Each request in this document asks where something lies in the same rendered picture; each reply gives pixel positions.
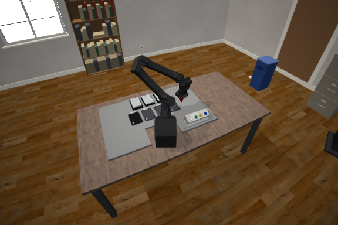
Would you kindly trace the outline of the white button panel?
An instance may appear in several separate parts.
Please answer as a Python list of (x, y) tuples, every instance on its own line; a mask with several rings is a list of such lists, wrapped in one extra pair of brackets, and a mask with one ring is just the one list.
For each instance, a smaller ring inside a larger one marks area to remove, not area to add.
[[(199, 122), (208, 120), (209, 118), (207, 116), (209, 116), (209, 115), (210, 115), (209, 111), (205, 107), (205, 109), (203, 109), (203, 110), (200, 110), (200, 111), (194, 112), (192, 114), (186, 115), (184, 117), (184, 121), (189, 127), (189, 126), (192, 126), (192, 125), (197, 124)], [(204, 117), (206, 117), (206, 118), (204, 118)], [(199, 120), (199, 119), (201, 119), (201, 120)], [(196, 121), (196, 120), (198, 120), (198, 121)], [(193, 122), (193, 121), (196, 121), (196, 122)], [(190, 123), (190, 122), (192, 122), (192, 123)], [(188, 124), (188, 123), (190, 123), (190, 124)]]

